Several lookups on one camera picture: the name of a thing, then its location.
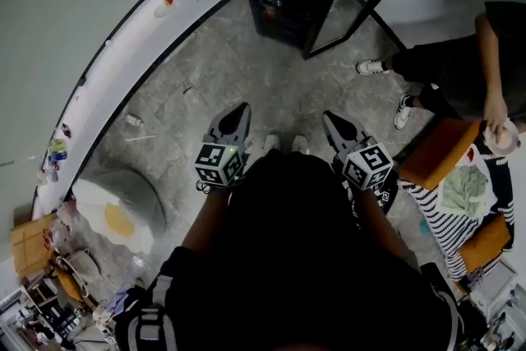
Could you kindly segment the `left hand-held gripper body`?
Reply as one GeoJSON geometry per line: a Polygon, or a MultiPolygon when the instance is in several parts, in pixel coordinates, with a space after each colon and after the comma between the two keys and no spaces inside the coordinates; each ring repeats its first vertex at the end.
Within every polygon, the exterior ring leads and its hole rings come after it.
{"type": "Polygon", "coordinates": [[[247,128],[224,134],[218,127],[210,127],[203,136],[201,149],[195,160],[198,179],[208,185],[227,187],[240,177],[247,162],[247,128]]]}

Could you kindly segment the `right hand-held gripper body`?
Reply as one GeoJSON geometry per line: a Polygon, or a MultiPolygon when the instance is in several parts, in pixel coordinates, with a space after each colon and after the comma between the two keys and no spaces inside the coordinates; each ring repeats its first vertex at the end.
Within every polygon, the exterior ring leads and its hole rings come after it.
{"type": "Polygon", "coordinates": [[[332,136],[330,144],[336,152],[330,165],[334,173],[361,191],[382,184],[394,167],[384,144],[364,131],[352,140],[332,136]]]}

